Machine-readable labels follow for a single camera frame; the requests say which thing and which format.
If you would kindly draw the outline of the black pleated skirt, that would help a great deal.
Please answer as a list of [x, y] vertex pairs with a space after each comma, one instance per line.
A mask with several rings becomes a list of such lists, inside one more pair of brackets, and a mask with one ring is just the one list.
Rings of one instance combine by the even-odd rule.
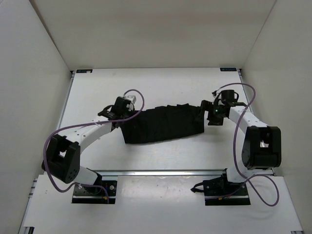
[[142, 111], [122, 124], [126, 144], [147, 144], [191, 137], [204, 132], [204, 111], [189, 104]]

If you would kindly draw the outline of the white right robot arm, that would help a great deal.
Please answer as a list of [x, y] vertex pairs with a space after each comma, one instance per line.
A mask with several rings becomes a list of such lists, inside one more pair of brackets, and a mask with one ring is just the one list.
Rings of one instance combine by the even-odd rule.
[[248, 110], [247, 104], [239, 102], [239, 95], [234, 90], [223, 90], [219, 94], [214, 92], [214, 101], [203, 100], [201, 110], [208, 112], [208, 125], [222, 126], [223, 120], [228, 118], [236, 124], [234, 134], [239, 130], [245, 135], [241, 160], [234, 160], [234, 166], [225, 169], [225, 179], [218, 184], [219, 191], [230, 195], [236, 190], [236, 183], [280, 166], [281, 130], [260, 121]]

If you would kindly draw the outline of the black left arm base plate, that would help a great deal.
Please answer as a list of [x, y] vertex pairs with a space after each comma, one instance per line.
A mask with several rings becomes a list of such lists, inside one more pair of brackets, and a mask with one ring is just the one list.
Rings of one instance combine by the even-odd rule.
[[72, 195], [73, 204], [115, 204], [117, 194], [117, 180], [103, 180], [102, 186], [106, 189], [106, 193], [101, 188], [86, 188], [74, 186]]

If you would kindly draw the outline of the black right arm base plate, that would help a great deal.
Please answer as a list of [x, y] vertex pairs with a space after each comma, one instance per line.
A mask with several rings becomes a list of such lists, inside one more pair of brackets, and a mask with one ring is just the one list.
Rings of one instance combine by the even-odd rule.
[[191, 191], [203, 193], [206, 206], [247, 206], [251, 204], [246, 185], [229, 182], [224, 176], [203, 180], [194, 185]]

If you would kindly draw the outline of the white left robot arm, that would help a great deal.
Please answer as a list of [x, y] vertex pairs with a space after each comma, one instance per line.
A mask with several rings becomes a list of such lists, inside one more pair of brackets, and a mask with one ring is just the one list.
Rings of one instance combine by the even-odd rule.
[[52, 176], [69, 184], [85, 184], [86, 190], [97, 194], [102, 188], [100, 175], [80, 165], [81, 153], [103, 135], [120, 127], [122, 122], [113, 120], [126, 119], [135, 113], [135, 96], [117, 97], [114, 105], [98, 113], [89, 126], [80, 127], [65, 135], [51, 137], [46, 151], [47, 166]]

